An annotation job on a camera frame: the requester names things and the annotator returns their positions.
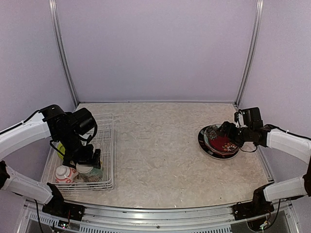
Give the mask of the light green flower plate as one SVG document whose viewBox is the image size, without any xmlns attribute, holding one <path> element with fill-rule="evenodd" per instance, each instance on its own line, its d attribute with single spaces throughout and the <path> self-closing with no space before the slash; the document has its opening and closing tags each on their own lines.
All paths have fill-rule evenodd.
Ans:
<svg viewBox="0 0 311 233">
<path fill-rule="evenodd" d="M 220 154 L 222 157 L 236 154 L 239 151 L 239 147 L 230 142 L 229 138 L 220 136 L 218 128 L 221 124 L 213 124 L 207 126 L 204 131 L 204 143 L 211 149 L 213 153 Z"/>
</svg>

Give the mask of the small black square plate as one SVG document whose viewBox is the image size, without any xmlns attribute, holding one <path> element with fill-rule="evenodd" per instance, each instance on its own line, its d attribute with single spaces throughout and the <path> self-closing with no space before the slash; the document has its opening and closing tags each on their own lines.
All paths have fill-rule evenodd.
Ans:
<svg viewBox="0 0 311 233">
<path fill-rule="evenodd" d="M 221 137 L 217 128 L 209 127 L 207 131 L 207 141 L 211 147 L 220 153 L 234 153 L 239 150 L 238 146 L 229 141 L 227 137 Z"/>
</svg>

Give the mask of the green bowl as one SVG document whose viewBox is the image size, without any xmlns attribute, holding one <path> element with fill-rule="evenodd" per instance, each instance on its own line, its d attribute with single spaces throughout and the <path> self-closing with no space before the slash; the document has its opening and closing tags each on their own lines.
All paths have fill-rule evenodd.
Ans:
<svg viewBox="0 0 311 233">
<path fill-rule="evenodd" d="M 62 143 L 59 143 L 57 146 L 57 155 L 58 157 L 63 160 L 64 159 L 64 154 L 65 154 L 65 147 L 62 145 Z"/>
</svg>

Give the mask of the teal patterned mug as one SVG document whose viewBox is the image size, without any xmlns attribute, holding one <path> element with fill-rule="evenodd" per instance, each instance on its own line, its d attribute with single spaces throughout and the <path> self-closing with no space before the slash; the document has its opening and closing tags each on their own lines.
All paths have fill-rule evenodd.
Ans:
<svg viewBox="0 0 311 233">
<path fill-rule="evenodd" d="M 76 169 L 86 183 L 101 182 L 103 180 L 103 171 L 100 168 L 76 164 Z"/>
</svg>

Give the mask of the black striped rim plate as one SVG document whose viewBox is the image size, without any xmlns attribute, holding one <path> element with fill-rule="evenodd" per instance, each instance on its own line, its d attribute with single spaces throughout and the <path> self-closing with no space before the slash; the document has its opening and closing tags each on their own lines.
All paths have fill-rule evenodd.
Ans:
<svg viewBox="0 0 311 233">
<path fill-rule="evenodd" d="M 204 143 L 204 131 L 205 131 L 206 128 L 207 128 L 207 126 L 204 127 L 203 129 L 201 129 L 200 132 L 199 132 L 199 134 L 198 134 L 198 142 L 199 142 L 199 145 L 200 145 L 201 149 L 202 149 L 204 152 L 206 152 L 206 153 L 207 153 L 209 156 L 211 156 L 212 158 L 215 158 L 215 159 L 218 159 L 218 160 L 229 160 L 229 159 L 234 158 L 234 157 L 237 155 L 237 153 L 236 153 L 236 154 L 233 154 L 233 155 L 229 155 L 229 156 L 226 156 L 226 157 L 222 157 L 220 154 L 213 153 L 213 152 L 211 151 L 211 149 L 209 149 L 209 148 L 205 145 L 205 143 Z"/>
</svg>

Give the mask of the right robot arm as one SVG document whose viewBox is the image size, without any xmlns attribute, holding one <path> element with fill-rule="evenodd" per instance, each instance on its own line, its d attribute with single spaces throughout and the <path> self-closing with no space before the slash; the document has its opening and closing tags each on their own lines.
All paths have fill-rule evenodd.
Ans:
<svg viewBox="0 0 311 233">
<path fill-rule="evenodd" d="M 238 127 L 227 121 L 219 127 L 218 132 L 220 136 L 228 137 L 229 141 L 236 146 L 252 142 L 255 146 L 283 152 L 308 165 L 303 175 L 258 188 L 254 192 L 256 199 L 248 205 L 252 215 L 260 215 L 267 208 L 268 202 L 311 196 L 311 140 L 309 138 L 269 124 L 258 128 Z"/>
</svg>

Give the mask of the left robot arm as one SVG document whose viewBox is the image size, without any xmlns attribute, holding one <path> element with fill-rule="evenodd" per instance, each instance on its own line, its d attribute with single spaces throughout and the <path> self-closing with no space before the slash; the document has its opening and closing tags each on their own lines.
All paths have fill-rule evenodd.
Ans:
<svg viewBox="0 0 311 233">
<path fill-rule="evenodd" d="M 64 112 L 58 105 L 37 110 L 26 120 L 3 130 L 0 133 L 1 189 L 48 204 L 56 215 L 65 215 L 68 205 L 55 185 L 37 182 L 16 172 L 6 165 L 4 158 L 33 142 L 51 138 L 51 144 L 60 142 L 65 148 L 63 165 L 99 167 L 100 150 L 90 143 L 97 130 L 97 122 L 88 109 Z"/>
</svg>

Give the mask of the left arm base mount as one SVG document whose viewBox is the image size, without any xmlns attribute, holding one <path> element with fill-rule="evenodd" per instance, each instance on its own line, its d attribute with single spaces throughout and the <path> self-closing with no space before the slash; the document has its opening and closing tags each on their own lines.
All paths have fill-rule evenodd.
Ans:
<svg viewBox="0 0 311 233">
<path fill-rule="evenodd" d="M 47 204 L 43 205 L 42 212 L 52 216 L 66 218 L 67 220 L 82 221 L 85 206 L 65 202 L 61 192 L 54 184 L 47 183 L 47 185 L 51 189 L 52 199 Z"/>
</svg>

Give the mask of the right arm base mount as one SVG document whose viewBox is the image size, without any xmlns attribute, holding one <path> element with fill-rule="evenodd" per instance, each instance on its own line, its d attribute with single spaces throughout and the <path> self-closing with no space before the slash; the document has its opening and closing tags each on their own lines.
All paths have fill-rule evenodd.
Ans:
<svg viewBox="0 0 311 233">
<path fill-rule="evenodd" d="M 264 196 L 264 188 L 269 184 L 257 188 L 253 192 L 253 198 L 249 202 L 237 202 L 232 206 L 235 220 L 252 218 L 273 212 L 274 206 L 271 201 L 267 201 Z"/>
</svg>

